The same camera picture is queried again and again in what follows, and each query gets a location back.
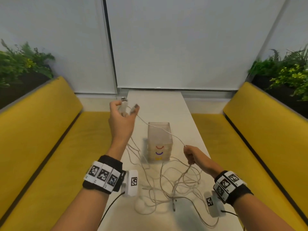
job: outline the planter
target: planter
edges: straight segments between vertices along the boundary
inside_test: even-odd
[[[0,87],[0,109],[50,80],[44,74],[36,72],[23,74],[19,79],[22,81],[21,84],[12,84],[7,88]]]
[[[264,90],[266,93],[279,100],[281,103],[287,105],[295,112],[301,114],[305,118],[308,118],[308,101],[299,101],[299,97],[291,96],[295,89],[286,85],[267,89],[272,84],[270,80],[271,77],[256,75],[252,80],[252,84]]]

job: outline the table top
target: table top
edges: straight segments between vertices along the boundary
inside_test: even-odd
[[[179,137],[185,144],[193,145],[200,148],[207,156],[209,153],[203,143],[203,140],[198,132],[198,129],[194,123],[194,120],[187,108],[184,98],[181,92],[176,91],[129,91],[128,93],[129,106],[132,107],[136,103],[140,106],[139,116],[145,122],[169,122],[171,126],[172,134]],[[133,140],[136,145],[141,149],[141,154],[147,152],[147,135],[148,125],[142,122],[138,117],[136,119],[135,128],[133,132]],[[139,160],[135,155],[130,153],[133,163],[139,163]],[[183,144],[175,137],[173,137],[173,147],[171,156],[178,158],[183,163],[187,164],[187,160],[183,154]],[[130,170],[136,169],[139,173],[139,187],[136,197],[120,197],[110,208],[108,214],[104,218],[99,231],[103,230],[210,230],[211,228],[204,225],[198,214],[196,213],[192,203],[186,199],[177,199],[175,202],[175,212],[172,209],[172,203],[163,203],[157,206],[156,211],[150,215],[141,215],[140,213],[149,213],[153,211],[154,207],[148,207],[147,204],[152,205],[148,196],[148,190],[143,190],[142,187],[146,185],[145,175],[143,169],[138,165],[133,165],[130,162],[128,152],[126,151],[122,157],[123,169]],[[153,177],[159,177],[159,171],[161,163],[151,164],[153,170],[149,170],[148,173]],[[168,168],[174,167],[181,172],[187,169],[187,166],[179,162],[169,162],[164,165],[163,171]],[[181,173],[168,169],[166,176],[170,180],[177,180]],[[168,188],[167,181],[162,180],[163,187]],[[201,173],[201,183],[198,189],[203,193],[212,190],[214,180],[210,175]],[[155,186],[159,187],[159,180],[155,181]],[[107,206],[119,195],[118,193],[112,193],[109,197]],[[213,225],[217,221],[217,218],[212,218],[204,205],[204,203],[198,199],[193,193],[188,194],[186,197],[190,198],[200,215],[205,222]],[[162,192],[156,192],[157,199],[165,199]],[[234,209],[230,205],[225,205],[225,210],[234,212]],[[238,221],[238,218],[231,214],[226,214],[225,217],[221,217],[215,228],[211,230],[242,230],[242,227]]]

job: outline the yellow couch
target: yellow couch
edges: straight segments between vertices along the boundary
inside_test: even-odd
[[[0,225],[50,230],[111,141],[109,112],[82,112],[56,78],[0,113]]]
[[[192,114],[212,159],[295,230],[308,230],[308,121],[247,82],[224,114]]]

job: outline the transparent drawer box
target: transparent drawer box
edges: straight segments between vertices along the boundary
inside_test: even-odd
[[[149,124],[171,133],[169,122],[149,122]],[[172,135],[156,127],[148,126],[148,159],[169,160],[173,145]]]

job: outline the white cable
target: white cable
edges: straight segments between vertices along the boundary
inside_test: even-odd
[[[138,116],[138,117],[140,118],[141,121],[143,121],[143,122],[144,122],[145,124],[147,124],[148,126],[160,128],[160,129],[164,130],[165,132],[171,134],[172,136],[174,136],[174,137],[176,137],[177,139],[180,140],[179,137],[177,137],[177,136],[175,136],[174,134],[172,134],[172,133],[166,131],[164,128],[157,127],[157,126],[154,126],[154,125],[150,125],[150,124],[146,123],[140,116]],[[143,201],[143,202],[144,202],[144,204],[145,204],[147,207],[154,207],[154,210],[153,210],[153,211],[151,211],[151,212],[145,214],[145,213],[141,213],[141,212],[137,211],[137,209],[136,209],[136,203],[135,203],[135,207],[134,207],[134,208],[135,208],[135,211],[136,211],[138,214],[141,214],[141,215],[150,215],[150,214],[152,214],[152,213],[154,213],[154,212],[156,211],[156,208],[157,208],[158,205],[163,204],[163,203],[169,203],[169,202],[172,202],[173,209],[175,210],[175,203],[174,203],[174,200],[179,199],[179,198],[184,198],[184,199],[190,200],[189,198],[184,197],[184,196],[176,196],[175,193],[178,193],[179,195],[188,195],[188,194],[190,194],[190,193],[193,193],[193,194],[194,194],[198,199],[200,199],[200,200],[204,203],[204,205],[206,206],[206,202],[205,202],[205,200],[203,199],[201,192],[198,190],[198,185],[199,185],[200,180],[201,180],[201,172],[199,172],[195,167],[192,167],[191,165],[186,165],[185,163],[183,163],[182,161],[180,161],[179,159],[177,159],[177,158],[175,158],[175,157],[170,157],[170,158],[173,158],[174,160],[170,160],[168,163],[175,161],[175,162],[180,162],[180,163],[182,163],[182,164],[185,165],[185,166],[188,166],[187,170],[186,170],[184,173],[182,173],[180,170],[178,170],[178,169],[176,169],[176,168],[174,168],[174,167],[169,167],[167,170],[165,170],[165,171],[163,172],[162,170],[163,170],[164,164],[166,164],[166,163],[164,163],[164,162],[162,163],[162,166],[161,166],[161,168],[160,168],[160,172],[158,172],[158,171],[156,171],[155,169],[151,168],[151,166],[150,166],[148,160],[146,159],[146,157],[144,156],[144,154],[143,154],[142,156],[140,155],[140,152],[141,152],[141,151],[140,151],[140,148],[138,148],[138,146],[136,145],[136,143],[134,142],[134,140],[133,140],[132,137],[131,137],[131,140],[132,140],[132,142],[134,143],[134,145],[136,146],[137,149],[134,148],[134,147],[132,147],[130,144],[127,144],[126,150],[127,150],[127,152],[128,152],[128,155],[129,155],[129,160],[130,160],[130,162],[131,162],[133,165],[138,165],[138,166],[141,166],[141,167],[142,167],[142,169],[143,169],[143,171],[144,171],[144,174],[145,174],[146,181],[147,181],[147,183],[148,183],[148,186],[144,185],[144,186],[142,187],[142,189],[143,189],[143,190],[148,190],[149,196],[140,196],[140,198],[144,197],[144,198],[150,199],[150,201],[153,203],[153,205],[149,205],[149,204],[147,204],[145,201]],[[132,162],[132,159],[131,159],[131,156],[130,156],[129,151],[131,151],[131,152],[137,157],[137,159],[139,160],[139,163],[133,163],[133,162]],[[141,157],[143,157],[143,158],[145,159],[145,161],[146,161],[146,163],[147,163],[147,165],[148,165],[147,168],[145,168],[145,167],[143,166],[143,163],[142,163],[142,161],[141,161]],[[154,171],[156,171],[157,173],[159,173],[159,174],[160,174],[159,178],[153,178],[152,176],[148,175],[147,172],[146,172],[146,170],[149,170],[149,169],[153,169]],[[178,171],[178,172],[181,173],[181,176],[179,177],[179,179],[176,180],[174,183],[173,183],[172,181],[170,181],[170,180],[164,175],[164,174],[165,174],[168,170],[170,170],[170,169],[174,169],[174,170],[176,170],[176,171]],[[192,178],[188,177],[187,175],[195,176],[196,179],[192,179]],[[149,182],[149,178],[152,179],[153,185],[151,185],[151,183]],[[168,193],[168,192],[166,192],[166,191],[163,189],[163,186],[162,186],[162,183],[161,183],[161,179],[162,179],[162,178],[165,178],[165,179],[171,184],[171,186],[172,186],[172,192],[171,192],[171,193]],[[155,187],[155,181],[154,181],[154,180],[158,180],[158,179],[159,179],[159,181],[160,181],[160,183],[159,183],[159,184],[160,184],[160,188]],[[177,190],[177,187],[178,187],[178,186],[183,187],[183,188],[186,188],[187,190],[186,190],[185,192],[179,192],[179,191]],[[165,197],[166,197],[166,200],[157,200],[157,199],[156,199],[156,191],[163,192],[163,194],[164,194]],[[219,221],[219,218],[217,219],[217,221],[215,222],[214,225],[210,225],[210,224],[206,223],[206,222],[203,220],[203,218],[201,217],[201,215],[200,215],[199,211],[197,210],[197,208],[196,208],[194,202],[193,202],[192,200],[190,200],[190,201],[191,201],[191,203],[193,204],[193,206],[194,206],[194,208],[195,208],[195,210],[196,210],[196,212],[197,212],[199,218],[201,219],[201,221],[202,221],[205,225],[207,225],[207,226],[210,227],[210,228],[213,228],[213,227],[215,227],[215,226],[217,225],[217,223],[218,223],[218,221]]]

